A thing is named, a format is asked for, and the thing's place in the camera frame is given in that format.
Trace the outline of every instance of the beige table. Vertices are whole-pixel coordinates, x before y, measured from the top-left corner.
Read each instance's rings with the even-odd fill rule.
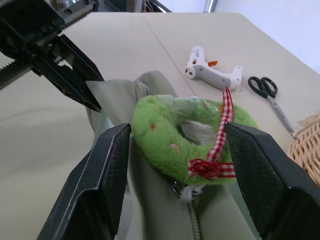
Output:
[[[221,99],[203,81],[184,77],[190,50],[230,72],[243,65],[236,104],[287,151],[292,139],[268,101],[247,86],[250,76],[272,78],[278,104],[293,125],[318,109],[320,76],[239,14],[95,13],[65,34],[96,63],[104,79],[132,79],[158,70],[179,96]],[[8,63],[1,56],[0,64]],[[84,107],[45,78],[28,73],[0,92],[0,236],[35,239],[69,172],[90,149]]]

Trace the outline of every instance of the red checkered ribbon bow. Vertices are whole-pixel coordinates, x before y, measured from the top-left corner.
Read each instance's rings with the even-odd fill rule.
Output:
[[[215,144],[208,152],[206,160],[196,158],[189,161],[188,173],[190,177],[194,177],[196,174],[207,179],[236,177],[233,163],[217,162],[227,141],[225,125],[234,120],[234,105],[228,88],[222,93],[222,99],[221,120],[216,133]]]

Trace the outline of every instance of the white glue gun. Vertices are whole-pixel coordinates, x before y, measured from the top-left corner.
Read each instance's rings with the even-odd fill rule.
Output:
[[[221,90],[225,90],[226,87],[236,89],[240,86],[242,66],[235,66],[232,73],[222,73],[211,68],[211,66],[215,66],[217,63],[217,61],[207,63],[205,61],[204,49],[200,46],[194,46],[188,63],[185,66],[185,75],[189,79],[198,77]]]

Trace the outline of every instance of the green stuffed animal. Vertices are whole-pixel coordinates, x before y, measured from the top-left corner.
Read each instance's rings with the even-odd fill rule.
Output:
[[[199,175],[188,175],[189,160],[205,160],[214,142],[196,145],[183,138],[177,130],[186,121],[199,122],[217,130],[221,120],[221,107],[222,102],[197,97],[146,96],[137,104],[132,132],[149,163],[161,173],[186,185],[227,184],[235,179],[219,177],[210,180]],[[251,116],[237,105],[234,105],[233,122],[257,127]],[[232,162],[228,144],[225,145],[219,162]]]

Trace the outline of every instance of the scissors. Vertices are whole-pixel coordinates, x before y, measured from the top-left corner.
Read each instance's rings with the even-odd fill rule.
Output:
[[[256,82],[258,88],[253,85],[253,82]],[[277,93],[278,93],[278,87],[274,83],[274,81],[272,81],[270,78],[267,78],[265,76],[262,77],[261,79],[259,79],[256,76],[251,76],[248,79],[248,84],[249,84],[250,88],[253,91],[255,91],[258,95],[260,95],[261,97],[269,100],[273,110],[275,111],[276,115],[278,116],[278,118],[280,119],[282,124],[288,130],[290,135],[294,139],[296,139],[296,137],[294,136],[294,132],[295,132],[294,129],[292,128],[292,126],[289,123],[289,120],[286,118],[284,112],[281,110],[281,108],[279,107],[278,103],[274,99],[276,97]]]

